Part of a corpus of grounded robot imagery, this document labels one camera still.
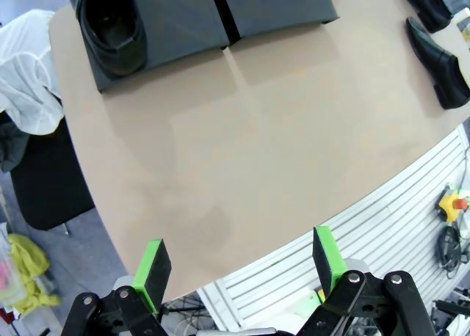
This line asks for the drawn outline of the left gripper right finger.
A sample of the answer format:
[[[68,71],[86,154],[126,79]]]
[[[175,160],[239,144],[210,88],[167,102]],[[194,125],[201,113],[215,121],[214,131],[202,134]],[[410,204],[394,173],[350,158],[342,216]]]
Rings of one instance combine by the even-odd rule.
[[[312,257],[325,300],[298,335],[346,335],[353,321],[368,318],[382,335],[434,335],[412,276],[393,271],[379,279],[351,269],[329,227],[313,229]]]

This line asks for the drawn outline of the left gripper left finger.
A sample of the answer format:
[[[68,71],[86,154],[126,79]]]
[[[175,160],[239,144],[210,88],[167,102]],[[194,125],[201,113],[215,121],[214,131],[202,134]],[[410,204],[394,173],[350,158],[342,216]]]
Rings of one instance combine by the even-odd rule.
[[[132,283],[101,298],[80,293],[64,325],[65,335],[165,335],[158,313],[171,272],[162,239],[148,242]]]

